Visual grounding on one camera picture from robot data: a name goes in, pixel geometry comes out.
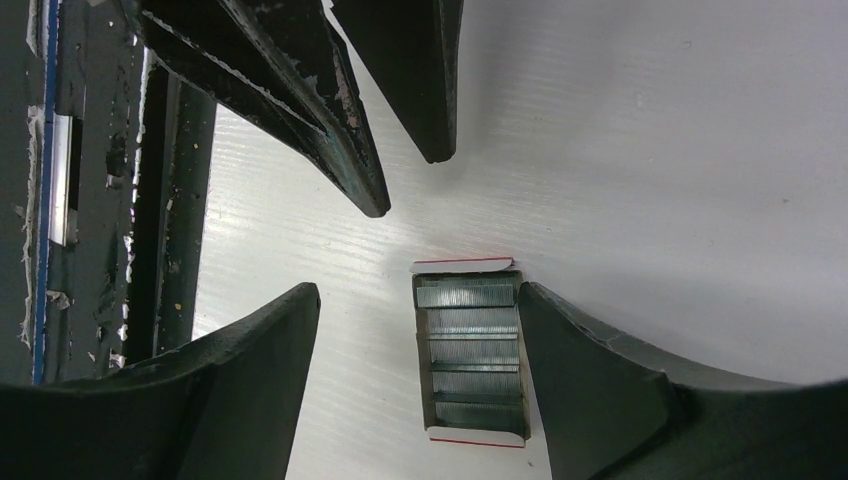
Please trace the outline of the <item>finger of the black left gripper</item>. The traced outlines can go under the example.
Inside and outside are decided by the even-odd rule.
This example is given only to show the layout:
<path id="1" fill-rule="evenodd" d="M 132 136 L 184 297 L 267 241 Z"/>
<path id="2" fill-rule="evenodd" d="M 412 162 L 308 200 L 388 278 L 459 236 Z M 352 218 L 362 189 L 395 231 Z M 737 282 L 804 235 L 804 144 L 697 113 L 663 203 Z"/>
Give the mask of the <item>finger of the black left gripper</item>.
<path id="1" fill-rule="evenodd" d="M 334 1 L 331 11 L 423 158 L 451 159 L 464 3 Z"/>
<path id="2" fill-rule="evenodd" d="M 306 157 L 369 218 L 389 193 L 344 39 L 319 1 L 131 1 L 177 78 Z"/>

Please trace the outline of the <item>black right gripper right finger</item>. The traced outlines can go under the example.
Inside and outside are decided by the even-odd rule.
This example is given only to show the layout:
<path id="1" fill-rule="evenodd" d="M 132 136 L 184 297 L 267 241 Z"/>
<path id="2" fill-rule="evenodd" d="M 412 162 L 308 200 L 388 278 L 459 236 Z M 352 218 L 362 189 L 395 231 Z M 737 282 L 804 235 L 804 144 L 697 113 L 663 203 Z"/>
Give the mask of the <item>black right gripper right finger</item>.
<path id="1" fill-rule="evenodd" d="M 556 479 L 843 479 L 847 384 L 741 375 L 618 330 L 536 282 L 522 334 Z"/>

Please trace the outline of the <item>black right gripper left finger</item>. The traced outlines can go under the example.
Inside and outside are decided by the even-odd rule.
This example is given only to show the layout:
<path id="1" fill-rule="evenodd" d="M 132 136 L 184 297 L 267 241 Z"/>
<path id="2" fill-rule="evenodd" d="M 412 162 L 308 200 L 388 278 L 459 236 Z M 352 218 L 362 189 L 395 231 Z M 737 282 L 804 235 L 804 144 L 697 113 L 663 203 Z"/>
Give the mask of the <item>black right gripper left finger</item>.
<path id="1" fill-rule="evenodd" d="M 1 389 L 5 479 L 282 479 L 321 308 L 301 283 L 100 379 Z"/>

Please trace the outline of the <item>staple box with staples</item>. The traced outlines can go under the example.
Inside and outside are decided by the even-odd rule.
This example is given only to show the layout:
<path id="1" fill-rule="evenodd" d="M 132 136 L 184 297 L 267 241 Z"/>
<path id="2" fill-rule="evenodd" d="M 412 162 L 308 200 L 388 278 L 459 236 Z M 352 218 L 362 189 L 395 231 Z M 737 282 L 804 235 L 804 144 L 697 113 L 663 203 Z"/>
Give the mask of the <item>staple box with staples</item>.
<path id="1" fill-rule="evenodd" d="M 410 267 L 423 425 L 433 442 L 519 449 L 530 436 L 511 257 Z"/>

